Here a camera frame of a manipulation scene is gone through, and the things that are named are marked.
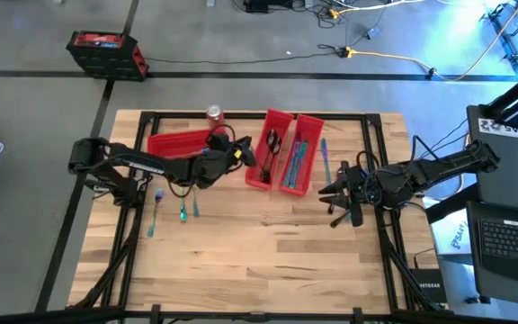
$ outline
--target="red plastic tray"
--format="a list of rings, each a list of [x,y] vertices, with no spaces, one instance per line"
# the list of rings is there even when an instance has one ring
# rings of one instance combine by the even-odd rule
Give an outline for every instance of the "red plastic tray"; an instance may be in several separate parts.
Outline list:
[[[307,190],[309,189],[309,183],[311,181],[311,169],[313,168],[313,160],[315,158],[315,154],[317,153],[317,146],[319,143],[319,138],[321,137],[321,132],[323,131],[324,123],[324,121],[318,118],[302,114],[300,114],[297,118],[295,136],[293,137],[293,141],[291,142],[291,148],[289,150],[289,155],[287,156],[287,162],[285,163],[285,168],[283,168],[283,172],[281,173],[281,179],[279,181],[280,191],[288,194],[295,194],[297,196],[304,196],[307,193]],[[300,163],[299,173],[297,174],[295,187],[290,188],[284,186],[283,181],[285,181],[285,176],[287,175],[287,168],[290,165],[290,161],[293,155],[293,145],[295,144],[298,135],[300,135],[301,143],[303,141],[307,142],[307,149]]]
[[[276,182],[275,173],[277,170],[277,164],[279,162],[279,154],[277,154],[274,158],[274,161],[271,166],[271,182],[269,184],[264,184],[261,182],[260,174],[261,169],[263,168],[263,163],[265,158],[267,158],[267,153],[269,149],[267,148],[267,135],[269,130],[273,129],[277,131],[277,135],[281,137],[283,145],[285,143],[285,136],[287,135],[287,130],[289,129],[289,125],[293,121],[293,115],[286,112],[276,111],[274,109],[267,110],[267,116],[265,117],[265,123],[263,124],[263,130],[261,132],[261,137],[259,138],[259,142],[257,144],[257,148],[255,149],[255,161],[257,162],[256,166],[249,167],[245,174],[245,183],[248,185],[255,186],[257,188],[261,188],[264,190],[271,190],[272,184]]]
[[[147,152],[161,158],[186,158],[207,148],[211,130],[157,134],[147,138]]]

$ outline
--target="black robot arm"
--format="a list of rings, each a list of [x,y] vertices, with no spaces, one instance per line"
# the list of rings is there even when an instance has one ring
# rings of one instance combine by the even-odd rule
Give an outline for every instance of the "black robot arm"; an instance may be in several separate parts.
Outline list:
[[[499,158],[493,150],[480,140],[446,157],[435,160],[419,158],[369,173],[362,166],[349,167],[346,161],[342,161],[337,181],[319,190],[319,194],[333,195],[321,197],[319,201],[345,208],[351,213],[353,226],[361,226],[361,203],[396,209],[416,193],[463,173],[491,172],[498,162]]]
[[[255,165],[250,137],[230,142],[224,133],[211,133],[207,145],[208,149],[192,157],[161,158],[107,139],[81,139],[73,146],[68,169],[76,175],[93,176],[95,179],[86,179],[85,185],[94,191],[111,192],[115,205],[132,207],[138,202],[138,189],[151,176],[136,180],[114,167],[135,168],[163,176],[171,184],[206,189],[242,165]]]

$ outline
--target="concrete floor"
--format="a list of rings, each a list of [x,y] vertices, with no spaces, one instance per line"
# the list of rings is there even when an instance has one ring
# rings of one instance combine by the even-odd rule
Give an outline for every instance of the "concrete floor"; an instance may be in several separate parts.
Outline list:
[[[360,5],[376,5],[361,0]],[[77,71],[65,50],[74,30],[120,31],[130,1],[0,0],[0,69]],[[420,58],[444,74],[460,74],[495,36],[481,12],[425,1],[386,10],[381,34],[362,40],[358,50]],[[379,12],[353,13],[350,39],[371,27]],[[131,35],[145,56],[163,59],[254,60],[307,55],[317,44],[344,45],[345,25],[317,27],[309,13],[269,15],[238,13],[228,0],[214,8],[203,1],[140,0]],[[494,46],[473,74],[512,76]],[[335,57],[269,64],[209,66],[151,63],[152,71],[334,72],[423,74],[412,62],[381,58]],[[334,80],[150,79],[116,82],[102,135],[109,137],[118,109],[193,109],[209,104],[225,109],[287,111],[400,112],[409,134],[434,144],[456,127],[469,104],[484,104],[512,83]],[[66,165],[73,141],[89,134],[105,82],[86,78],[0,77],[0,314],[31,311],[57,239],[75,178]],[[458,130],[457,136],[466,129]],[[442,149],[450,153],[461,144]],[[429,194],[450,194],[457,180]],[[85,193],[58,275],[51,308],[65,306],[91,208]],[[472,268],[441,261],[451,308],[461,314],[518,319],[518,304],[493,300],[491,305],[466,305],[476,293]],[[454,283],[470,283],[468,287]]]

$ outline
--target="wooden tabletop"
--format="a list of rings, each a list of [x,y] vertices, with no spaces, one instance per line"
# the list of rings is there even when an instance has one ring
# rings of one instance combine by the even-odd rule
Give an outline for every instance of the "wooden tabletop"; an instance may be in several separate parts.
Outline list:
[[[140,114],[137,110],[118,111],[111,141],[132,148]],[[383,113],[381,119],[389,162],[409,159],[403,116]],[[252,136],[256,147],[263,121],[228,123],[238,137]],[[207,127],[207,120],[163,119],[160,131]],[[279,172],[291,135],[280,154]],[[336,170],[341,160],[354,164],[357,152],[363,150],[362,130],[356,121],[326,121],[322,137],[327,141],[331,170]],[[375,137],[371,139],[376,148]],[[190,194],[185,199],[189,213],[185,223],[179,219],[180,200],[167,194],[157,207],[155,236],[148,238],[155,190],[161,187],[169,193],[166,180],[156,176],[148,186],[128,309],[150,310],[158,303],[165,311],[348,313],[361,307],[364,313],[389,313],[372,208],[363,207],[362,226],[353,228],[344,222],[332,229],[329,222],[341,209],[333,216],[326,214],[327,205],[319,202],[317,195],[324,186],[320,151],[315,156],[310,189],[303,198],[281,193],[276,187],[270,192],[250,187],[245,184],[242,168],[223,176],[211,188],[196,191],[199,218],[192,215]],[[119,208],[112,205],[109,195],[94,202],[69,304],[82,299],[106,268],[118,215]],[[414,253],[433,247],[420,209],[405,208],[400,221],[409,261]],[[437,267],[433,253],[421,254],[418,261],[422,268]],[[393,273],[398,304],[404,308],[400,276],[394,266]],[[113,289],[114,301],[120,279],[121,272]]]

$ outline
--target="red soda can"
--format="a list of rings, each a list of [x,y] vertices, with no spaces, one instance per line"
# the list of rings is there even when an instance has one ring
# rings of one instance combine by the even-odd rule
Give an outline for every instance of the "red soda can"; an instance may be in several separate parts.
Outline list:
[[[225,118],[223,118],[223,110],[216,104],[212,104],[207,108],[207,119],[209,120],[209,126],[211,129],[215,129],[219,125],[225,123]]]

